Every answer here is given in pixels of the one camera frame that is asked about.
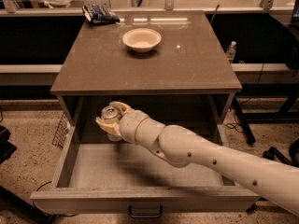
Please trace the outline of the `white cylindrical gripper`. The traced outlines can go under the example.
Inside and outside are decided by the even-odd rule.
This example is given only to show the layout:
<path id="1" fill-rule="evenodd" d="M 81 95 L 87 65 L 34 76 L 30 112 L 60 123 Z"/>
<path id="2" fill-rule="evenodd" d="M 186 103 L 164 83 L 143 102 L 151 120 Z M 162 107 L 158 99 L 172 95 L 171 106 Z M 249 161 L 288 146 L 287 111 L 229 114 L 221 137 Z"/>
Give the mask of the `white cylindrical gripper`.
<path id="1" fill-rule="evenodd" d="M 161 122 L 152 119 L 140 110 L 133 111 L 126 103 L 111 102 L 110 105 L 117 108 L 123 117 L 121 120 L 97 117 L 95 122 L 103 131 L 114 136 L 121 136 L 124 141 L 142 147 L 151 147 L 154 144 L 164 128 Z"/>

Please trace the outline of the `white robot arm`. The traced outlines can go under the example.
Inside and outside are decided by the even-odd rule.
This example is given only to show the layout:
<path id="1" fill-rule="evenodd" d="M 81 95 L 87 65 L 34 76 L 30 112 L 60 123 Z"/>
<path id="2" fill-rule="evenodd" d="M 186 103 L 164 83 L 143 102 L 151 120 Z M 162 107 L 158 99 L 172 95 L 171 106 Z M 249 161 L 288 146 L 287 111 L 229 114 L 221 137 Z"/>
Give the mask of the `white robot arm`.
<path id="1" fill-rule="evenodd" d="M 140 145 L 175 167 L 203 165 L 299 216 L 299 168 L 214 144 L 178 125 L 164 125 L 122 102 L 95 119 L 107 134 Z"/>

